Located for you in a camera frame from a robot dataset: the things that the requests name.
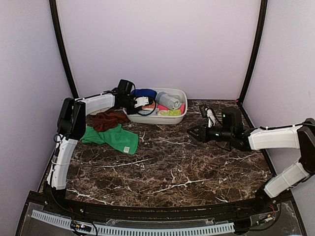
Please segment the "orange bunny pattern towel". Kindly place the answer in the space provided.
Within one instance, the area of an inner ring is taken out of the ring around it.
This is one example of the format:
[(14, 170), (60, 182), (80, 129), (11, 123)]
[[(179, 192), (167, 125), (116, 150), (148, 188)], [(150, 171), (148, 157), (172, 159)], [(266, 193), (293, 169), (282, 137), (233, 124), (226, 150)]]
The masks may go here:
[(146, 105), (146, 106), (143, 106), (142, 107), (142, 110), (145, 110), (145, 111), (152, 111), (156, 108), (156, 104), (155, 103), (152, 103), (150, 105)]

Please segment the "brown towel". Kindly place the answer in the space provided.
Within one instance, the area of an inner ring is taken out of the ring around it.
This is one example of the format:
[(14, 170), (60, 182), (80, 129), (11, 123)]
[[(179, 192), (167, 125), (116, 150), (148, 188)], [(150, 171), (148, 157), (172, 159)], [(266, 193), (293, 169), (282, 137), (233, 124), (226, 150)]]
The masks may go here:
[(119, 114), (114, 110), (97, 113), (93, 119), (93, 128), (97, 132), (105, 132), (117, 127), (119, 124), (127, 123), (129, 119), (125, 114)]

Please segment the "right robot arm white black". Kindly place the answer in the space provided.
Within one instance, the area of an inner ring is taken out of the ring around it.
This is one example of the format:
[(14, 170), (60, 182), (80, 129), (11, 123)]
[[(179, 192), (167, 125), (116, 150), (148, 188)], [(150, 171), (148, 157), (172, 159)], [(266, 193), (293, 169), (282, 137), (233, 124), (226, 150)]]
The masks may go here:
[(315, 120), (307, 118), (302, 123), (278, 127), (244, 129), (241, 112), (233, 107), (222, 110), (218, 120), (214, 111), (200, 106), (201, 115), (207, 123), (189, 128), (187, 133), (197, 141), (226, 142), (240, 151), (273, 148), (294, 148), (301, 156), (281, 174), (271, 178), (259, 190), (251, 203), (255, 213), (262, 213), (270, 205), (270, 199), (295, 187), (315, 174)]

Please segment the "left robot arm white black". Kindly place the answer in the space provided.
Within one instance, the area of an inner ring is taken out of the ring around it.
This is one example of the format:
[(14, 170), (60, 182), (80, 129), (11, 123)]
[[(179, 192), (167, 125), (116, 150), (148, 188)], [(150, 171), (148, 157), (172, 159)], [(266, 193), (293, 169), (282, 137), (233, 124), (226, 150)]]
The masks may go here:
[(128, 98), (135, 89), (131, 81), (121, 79), (116, 88), (102, 93), (64, 100), (54, 136), (56, 147), (51, 159), (47, 184), (57, 191), (66, 189), (66, 177), (73, 151), (86, 132), (86, 116), (105, 108), (120, 105), (121, 98)]

